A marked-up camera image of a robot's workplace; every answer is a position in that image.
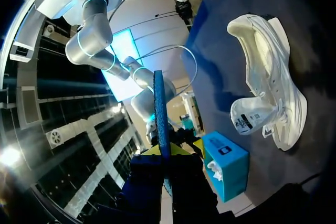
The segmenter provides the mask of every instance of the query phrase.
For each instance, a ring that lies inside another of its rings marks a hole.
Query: table surface
[[[336,57],[329,31],[324,29],[328,17],[317,7],[314,0],[203,0],[186,43],[198,62],[193,90],[205,130],[219,131],[250,152],[246,194],[255,205],[284,184],[320,172],[334,138]],[[247,13],[279,18],[291,47],[292,79],[308,101],[302,136],[287,152],[277,149],[271,137],[264,139],[261,131],[238,135],[229,117],[231,104],[251,94],[245,83],[243,50],[226,27]],[[187,53],[182,60],[191,78],[193,60]]]

